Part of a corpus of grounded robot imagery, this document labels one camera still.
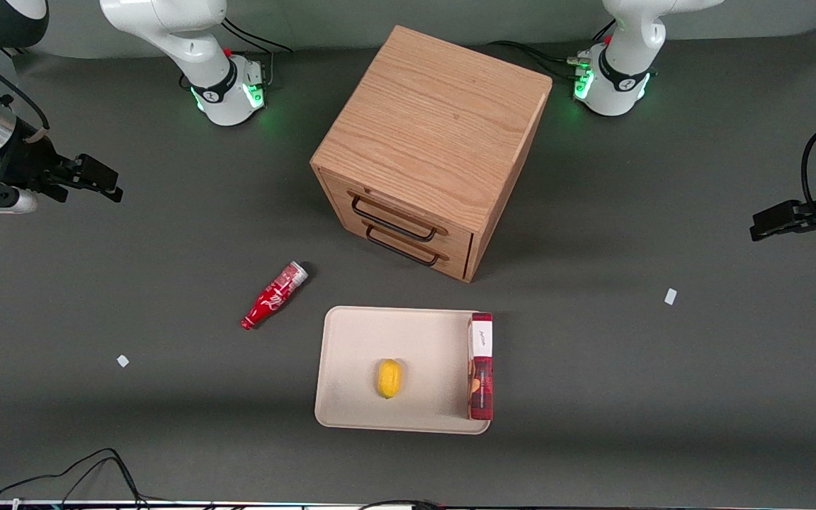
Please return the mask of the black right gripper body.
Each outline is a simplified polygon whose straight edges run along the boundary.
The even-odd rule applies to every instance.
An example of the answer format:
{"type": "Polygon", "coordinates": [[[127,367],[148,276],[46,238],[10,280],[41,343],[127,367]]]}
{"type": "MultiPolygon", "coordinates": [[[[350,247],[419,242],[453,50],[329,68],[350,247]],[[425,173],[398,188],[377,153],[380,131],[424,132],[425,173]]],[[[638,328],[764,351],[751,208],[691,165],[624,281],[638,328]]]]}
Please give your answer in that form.
{"type": "Polygon", "coordinates": [[[60,183],[70,174],[72,160],[58,154],[52,142],[26,142],[22,135],[13,135],[0,165],[0,184],[10,188],[8,206],[36,206],[37,195],[65,203],[68,190],[60,183]]]}

